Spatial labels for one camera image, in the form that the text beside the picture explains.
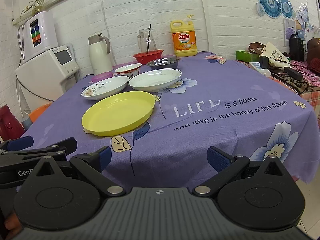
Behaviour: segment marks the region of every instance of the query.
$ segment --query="poster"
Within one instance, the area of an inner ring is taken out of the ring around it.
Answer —
[[[304,26],[304,24],[300,24],[297,20],[296,20],[296,30],[297,30],[298,38],[305,41],[306,27]]]
[[[290,39],[292,34],[296,33],[296,22],[291,19],[284,19],[284,35],[286,40]]]
[[[319,38],[320,35],[320,28],[312,25],[312,24],[306,24],[306,38],[307,41],[311,40],[313,37]]]

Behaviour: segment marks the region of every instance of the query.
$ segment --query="orange stool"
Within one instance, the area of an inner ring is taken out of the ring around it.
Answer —
[[[31,114],[29,114],[29,117],[31,119],[32,122],[35,122],[38,117],[51,105],[52,103],[49,103],[47,105],[43,105],[38,107],[36,110],[34,110],[33,112],[31,112]]]

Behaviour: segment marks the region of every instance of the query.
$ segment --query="metal screw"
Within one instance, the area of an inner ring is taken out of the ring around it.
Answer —
[[[210,192],[210,188],[207,186],[198,186],[195,188],[195,192],[199,193],[199,194],[207,194]]]
[[[108,187],[107,191],[111,194],[119,194],[123,191],[123,188],[120,186],[111,186]]]

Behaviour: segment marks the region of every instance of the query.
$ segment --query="floral plate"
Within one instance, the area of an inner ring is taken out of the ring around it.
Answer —
[[[81,93],[85,99],[101,100],[119,93],[127,86],[129,78],[126,76],[112,77],[101,80],[84,89]]]

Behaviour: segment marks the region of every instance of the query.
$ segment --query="green box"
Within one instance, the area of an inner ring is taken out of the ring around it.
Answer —
[[[236,50],[236,60],[241,60],[244,62],[259,62],[259,54],[252,54],[245,50]]]

